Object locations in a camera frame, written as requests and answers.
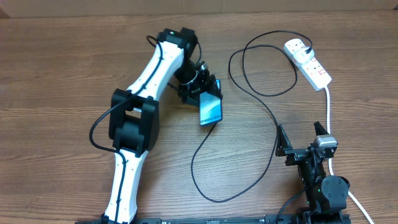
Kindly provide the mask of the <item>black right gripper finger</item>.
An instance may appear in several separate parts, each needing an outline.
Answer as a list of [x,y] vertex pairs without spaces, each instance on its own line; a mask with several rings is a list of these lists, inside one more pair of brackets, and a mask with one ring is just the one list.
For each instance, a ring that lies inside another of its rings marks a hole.
[[286,151],[286,150],[292,150],[293,147],[283,129],[283,126],[280,124],[277,127],[277,135],[278,135],[278,140],[277,140],[277,149]]
[[319,121],[315,122],[313,125],[317,136],[329,134],[329,132],[321,125]]

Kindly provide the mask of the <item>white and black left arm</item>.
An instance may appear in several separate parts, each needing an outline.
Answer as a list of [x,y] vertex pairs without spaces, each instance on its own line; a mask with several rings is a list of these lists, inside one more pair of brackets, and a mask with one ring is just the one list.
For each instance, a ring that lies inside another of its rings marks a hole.
[[159,100],[172,77],[178,80],[181,100],[199,108],[200,126],[223,119],[220,81],[205,62],[190,58],[197,45],[194,30],[164,29],[155,38],[155,52],[139,78],[127,90],[114,91],[106,115],[115,172],[101,223],[132,223],[136,217],[142,166],[159,135]]

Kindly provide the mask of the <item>blue Galaxy smartphone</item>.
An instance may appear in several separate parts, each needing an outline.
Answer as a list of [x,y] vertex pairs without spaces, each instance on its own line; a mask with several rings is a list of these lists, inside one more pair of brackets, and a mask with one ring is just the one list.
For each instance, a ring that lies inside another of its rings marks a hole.
[[221,99],[208,92],[200,94],[200,125],[209,126],[223,119]]

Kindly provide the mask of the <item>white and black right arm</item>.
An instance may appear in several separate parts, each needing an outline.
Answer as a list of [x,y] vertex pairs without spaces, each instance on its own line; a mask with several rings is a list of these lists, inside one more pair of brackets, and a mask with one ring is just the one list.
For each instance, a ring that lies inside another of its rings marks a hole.
[[[333,158],[338,141],[319,123],[314,123],[315,139],[306,148],[294,149],[281,125],[277,127],[276,155],[285,157],[286,166],[296,166],[303,189],[292,196],[279,210],[276,223],[350,223],[346,208],[349,193],[348,179],[326,175],[323,162]],[[288,204],[306,195],[307,206],[293,215],[283,215]]]

